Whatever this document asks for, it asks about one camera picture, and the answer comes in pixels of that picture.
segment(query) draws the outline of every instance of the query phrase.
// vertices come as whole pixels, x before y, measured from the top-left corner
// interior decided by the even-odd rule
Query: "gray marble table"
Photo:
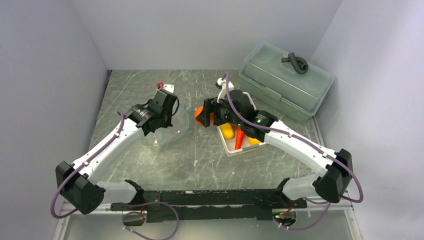
[[[239,88],[238,71],[229,72],[230,80]],[[311,174],[312,170],[305,164],[270,145],[227,157],[217,129],[194,123],[196,107],[203,105],[204,98],[218,95],[215,83],[224,73],[225,70],[113,71],[90,148],[118,124],[117,109],[125,112],[135,104],[145,103],[155,95],[159,82],[175,85],[174,93],[188,107],[190,123],[182,138],[161,149],[142,141],[135,143],[116,159],[102,180],[131,179],[145,190],[264,189],[275,188],[287,177]],[[296,132],[319,141],[312,119],[298,123],[255,97],[253,101],[258,109],[269,111]]]

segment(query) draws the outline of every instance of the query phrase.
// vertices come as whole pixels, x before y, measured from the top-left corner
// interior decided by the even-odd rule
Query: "storage box lid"
[[[240,75],[263,86],[276,101],[293,103],[313,116],[335,76],[309,62],[307,73],[298,74],[291,63],[281,62],[288,54],[263,42],[246,57]]]

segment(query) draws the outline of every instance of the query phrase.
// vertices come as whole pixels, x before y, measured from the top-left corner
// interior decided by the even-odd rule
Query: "red chili pepper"
[[[235,137],[235,150],[239,150],[242,147],[243,139],[245,138],[245,133],[238,126],[237,127],[237,136]]]

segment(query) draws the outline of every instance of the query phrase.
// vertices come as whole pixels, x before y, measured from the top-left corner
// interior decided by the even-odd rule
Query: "black hose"
[[[289,53],[288,57],[281,58],[281,62],[291,63],[291,65],[293,65],[294,70],[298,74],[305,74],[309,69],[309,65],[306,60],[299,56],[295,56],[294,52]]]

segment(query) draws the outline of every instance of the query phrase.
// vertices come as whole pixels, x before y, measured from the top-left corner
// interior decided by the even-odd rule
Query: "plastic bin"
[[[281,62],[288,54],[261,43],[244,60],[240,88],[304,123],[317,112],[335,76],[309,62],[307,73],[298,74],[291,63]]]
[[[249,95],[249,93],[247,92],[243,92],[244,94],[246,94],[249,97],[250,103],[252,103],[253,108],[256,109],[256,106],[251,98],[251,96]],[[234,134],[234,137],[232,139],[225,139],[223,136],[223,133],[221,132],[221,129],[219,126],[216,126],[216,128],[218,129],[218,133],[219,133],[219,137],[221,138],[222,144],[224,146],[225,149],[225,153],[227,155],[227,157],[233,157],[233,156],[237,156],[243,153],[247,153],[250,151],[253,151],[255,149],[260,149],[265,147],[267,144],[264,142],[255,144],[255,145],[250,145],[248,137],[244,136],[243,142],[241,144],[241,148],[235,150],[236,148],[236,134]]]

